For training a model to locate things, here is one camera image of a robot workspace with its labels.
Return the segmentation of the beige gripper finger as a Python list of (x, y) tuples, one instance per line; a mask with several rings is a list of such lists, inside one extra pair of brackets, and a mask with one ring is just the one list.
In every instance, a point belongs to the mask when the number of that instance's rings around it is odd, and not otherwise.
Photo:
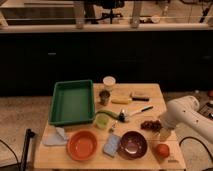
[(162, 128), (160, 130), (160, 140), (162, 142), (166, 141), (171, 135), (171, 131), (165, 128)]

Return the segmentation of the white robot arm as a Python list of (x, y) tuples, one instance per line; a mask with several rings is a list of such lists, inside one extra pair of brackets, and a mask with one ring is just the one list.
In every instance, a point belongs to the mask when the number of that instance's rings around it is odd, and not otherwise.
[(198, 110), (200, 103), (194, 96), (184, 96), (168, 101), (167, 110), (160, 116), (165, 129), (174, 130), (179, 123), (184, 123), (213, 143), (213, 120), (201, 115)]

